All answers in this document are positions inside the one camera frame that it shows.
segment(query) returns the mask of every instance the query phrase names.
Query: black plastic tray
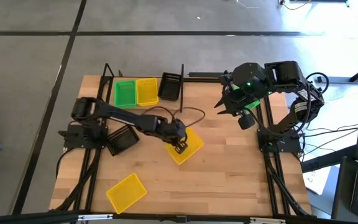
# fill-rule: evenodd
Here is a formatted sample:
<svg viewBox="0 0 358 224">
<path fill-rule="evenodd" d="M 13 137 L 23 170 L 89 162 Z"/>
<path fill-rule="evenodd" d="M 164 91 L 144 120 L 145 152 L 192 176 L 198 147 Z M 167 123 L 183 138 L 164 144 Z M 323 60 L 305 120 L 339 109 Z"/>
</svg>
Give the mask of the black plastic tray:
<svg viewBox="0 0 358 224">
<path fill-rule="evenodd" d="M 125 125 L 108 136 L 107 148 L 112 156 L 118 155 L 120 152 L 133 146 L 139 141 L 134 128 Z"/>
<path fill-rule="evenodd" d="M 163 100 L 176 101 L 179 99 L 181 75 L 172 73 L 163 73 L 158 96 Z"/>
</svg>

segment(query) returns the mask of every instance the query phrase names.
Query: wooden table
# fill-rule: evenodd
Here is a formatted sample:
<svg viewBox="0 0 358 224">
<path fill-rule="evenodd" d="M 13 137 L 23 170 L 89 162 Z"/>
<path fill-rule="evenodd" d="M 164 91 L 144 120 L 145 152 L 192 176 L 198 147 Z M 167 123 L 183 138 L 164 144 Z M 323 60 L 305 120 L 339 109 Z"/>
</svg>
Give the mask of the wooden table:
<svg viewBox="0 0 358 224">
<path fill-rule="evenodd" d="M 79 97 L 96 96 L 99 79 L 100 76 L 84 76 Z M 115 81 L 125 79 L 128 78 L 114 77 Z M 128 208 L 126 213 L 271 215 L 264 159 L 257 143 L 257 124 L 241 130 L 238 117 L 217 115 L 224 108 L 213 108 L 221 97 L 221 90 L 219 83 L 184 83 L 183 106 L 202 109 L 206 117 L 192 126 L 204 141 L 204 147 L 182 165 L 175 163 L 161 140 L 141 133 L 138 134 L 140 141 L 118 156 L 113 157 L 107 149 L 103 149 L 91 211 L 114 212 L 106 191 L 135 172 L 147 189 L 147 195 Z M 288 113 L 284 95 L 270 95 L 270 103 L 273 119 L 277 123 Z M 179 104 L 179 101 L 160 100 L 160 105 L 172 110 L 179 109 Z M 131 111 L 141 113 L 143 109 Z M 163 110 L 150 113 L 169 117 Z M 178 113 L 185 124 L 199 116 L 201 113 L 193 110 Z M 108 125 L 110 133 L 122 126 L 115 121 L 108 121 Z M 83 155 L 84 149 L 76 149 L 63 158 L 50 208 L 59 206 L 77 184 Z M 300 163 L 292 154 L 281 155 L 286 186 L 303 209 L 310 213 Z M 83 191 L 81 208 L 85 206 L 87 187 Z M 275 192 L 279 212 L 282 212 L 277 186 Z"/>
</svg>

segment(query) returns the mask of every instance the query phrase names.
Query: gray floor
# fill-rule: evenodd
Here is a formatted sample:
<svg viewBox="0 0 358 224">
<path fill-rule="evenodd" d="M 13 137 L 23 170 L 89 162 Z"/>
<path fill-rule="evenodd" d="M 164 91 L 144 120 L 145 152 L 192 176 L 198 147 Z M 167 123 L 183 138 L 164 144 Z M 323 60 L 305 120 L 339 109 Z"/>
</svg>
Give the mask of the gray floor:
<svg viewBox="0 0 358 224">
<path fill-rule="evenodd" d="M 80 2 L 0 0 L 0 30 L 69 31 Z M 278 8 L 275 1 L 240 2 L 258 8 L 247 9 L 229 0 L 88 1 L 80 30 L 303 31 L 327 36 L 76 37 L 24 212 L 48 209 L 63 146 L 57 131 L 67 127 L 82 76 L 100 75 L 106 62 L 114 72 L 120 69 L 127 76 L 177 73 L 182 63 L 188 73 L 282 60 L 296 60 L 305 75 L 319 71 L 348 77 L 358 72 L 358 23 L 352 8 L 314 2 L 288 11 Z M 0 37 L 0 143 L 4 145 L 0 151 L 0 215 L 11 208 L 67 41 L 68 37 Z M 357 91 L 358 87 L 333 85 L 326 100 Z"/>
</svg>

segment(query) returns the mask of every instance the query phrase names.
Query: green basket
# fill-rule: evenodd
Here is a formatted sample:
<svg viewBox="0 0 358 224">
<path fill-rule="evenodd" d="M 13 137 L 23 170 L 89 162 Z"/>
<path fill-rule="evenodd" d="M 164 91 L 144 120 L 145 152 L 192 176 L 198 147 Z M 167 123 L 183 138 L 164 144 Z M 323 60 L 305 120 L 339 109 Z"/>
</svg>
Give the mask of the green basket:
<svg viewBox="0 0 358 224">
<path fill-rule="evenodd" d="M 118 108 L 136 107 L 135 80 L 116 82 L 114 85 L 114 104 Z"/>
</svg>

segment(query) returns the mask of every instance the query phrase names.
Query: yellow plastic tray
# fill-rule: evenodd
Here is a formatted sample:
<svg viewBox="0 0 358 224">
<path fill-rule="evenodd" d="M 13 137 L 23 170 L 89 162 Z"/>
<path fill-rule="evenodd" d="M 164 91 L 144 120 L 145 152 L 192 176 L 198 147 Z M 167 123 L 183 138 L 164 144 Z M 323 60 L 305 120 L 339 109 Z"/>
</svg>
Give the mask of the yellow plastic tray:
<svg viewBox="0 0 358 224">
<path fill-rule="evenodd" d="M 178 164 L 185 162 L 190 156 L 192 156 L 196 151 L 201 149 L 204 146 L 203 140 L 201 140 L 198 135 L 191 129 L 186 128 L 187 134 L 187 149 L 181 154 L 177 153 L 175 148 L 171 144 L 165 144 L 166 150 L 172 156 L 173 160 Z"/>
<path fill-rule="evenodd" d="M 127 176 L 106 192 L 117 214 L 125 211 L 144 195 L 147 191 L 135 173 Z"/>
<path fill-rule="evenodd" d="M 158 103 L 156 78 L 141 78 L 136 80 L 136 103 L 139 106 L 151 106 Z"/>
</svg>

